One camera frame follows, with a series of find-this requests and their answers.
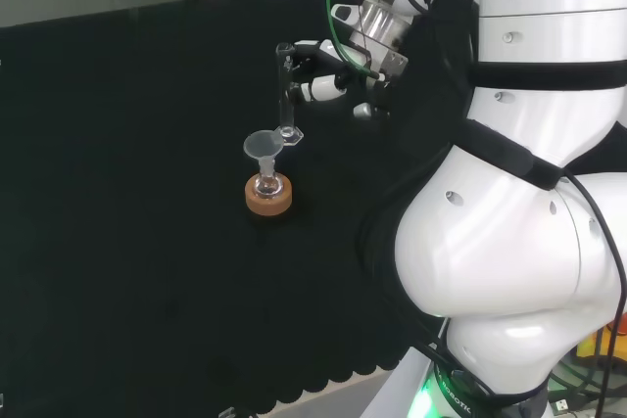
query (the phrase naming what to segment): black cloth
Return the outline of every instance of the black cloth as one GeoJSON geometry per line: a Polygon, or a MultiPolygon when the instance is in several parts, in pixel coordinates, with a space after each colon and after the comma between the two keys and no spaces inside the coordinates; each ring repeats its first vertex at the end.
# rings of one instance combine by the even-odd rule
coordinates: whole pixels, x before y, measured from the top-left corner
{"type": "MultiPolygon", "coordinates": [[[[353,237],[384,189],[446,143],[463,99],[417,24],[390,121],[351,120],[357,95],[334,114],[298,110],[305,139],[277,158],[294,207],[255,219],[242,144],[277,125],[274,48],[327,36],[323,0],[203,0],[0,30],[8,416],[265,412],[394,367],[415,337],[361,275],[353,237]]],[[[466,37],[445,24],[439,42],[462,74],[466,37]]]]}

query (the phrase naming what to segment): black table surface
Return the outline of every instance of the black table surface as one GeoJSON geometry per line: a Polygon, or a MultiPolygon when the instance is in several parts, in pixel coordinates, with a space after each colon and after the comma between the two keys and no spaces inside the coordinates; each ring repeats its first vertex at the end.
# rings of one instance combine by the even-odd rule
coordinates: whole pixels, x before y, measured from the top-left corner
{"type": "MultiPolygon", "coordinates": [[[[274,47],[326,36],[323,0],[205,0],[0,31],[8,416],[266,412],[395,366],[407,329],[361,275],[353,237],[377,196],[446,143],[463,99],[417,26],[390,121],[299,110],[305,139],[277,158],[294,207],[255,219],[242,143],[277,125],[274,47]]],[[[603,156],[624,160],[624,133],[606,141],[603,156]]],[[[578,164],[607,169],[599,156],[578,164]]]]}

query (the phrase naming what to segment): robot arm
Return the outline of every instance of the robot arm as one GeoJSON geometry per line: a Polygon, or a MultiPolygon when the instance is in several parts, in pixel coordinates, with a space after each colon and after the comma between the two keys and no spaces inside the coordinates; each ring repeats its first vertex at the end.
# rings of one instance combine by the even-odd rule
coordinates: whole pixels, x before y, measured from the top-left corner
{"type": "MultiPolygon", "coordinates": [[[[368,51],[372,70],[398,76],[389,60],[403,58],[398,48],[418,15],[409,0],[365,0],[332,15],[354,30],[351,44],[368,51]]],[[[627,61],[627,0],[481,0],[479,24],[479,62],[510,68],[510,76],[627,61]]],[[[605,137],[625,101],[624,83],[577,85],[479,85],[468,117],[565,167],[605,137]]],[[[627,256],[627,176],[582,181],[627,256]]],[[[452,317],[450,351],[496,394],[541,388],[556,362],[616,310],[614,257],[573,186],[546,191],[453,147],[399,227],[405,290],[422,310],[452,317]]]]}
{"type": "MultiPolygon", "coordinates": [[[[424,12],[430,0],[415,0],[424,12]]],[[[409,59],[400,54],[399,49],[408,33],[413,17],[420,15],[409,0],[363,0],[361,5],[335,5],[331,16],[337,23],[350,28],[353,33],[349,45],[342,45],[359,66],[366,66],[378,73],[379,78],[369,77],[365,81],[367,103],[354,108],[355,117],[370,119],[388,115],[385,88],[395,83],[405,71],[409,59]]],[[[332,69],[331,74],[314,78],[296,87],[293,83],[283,83],[290,89],[293,103],[327,102],[346,93],[346,87],[354,74],[346,67],[329,40],[299,41],[294,43],[292,70],[286,74],[298,74],[310,70],[315,64],[332,69]]]]}
{"type": "Polygon", "coordinates": [[[623,105],[623,113],[618,117],[618,122],[624,127],[627,127],[627,96],[625,97],[625,104],[623,105]]]}

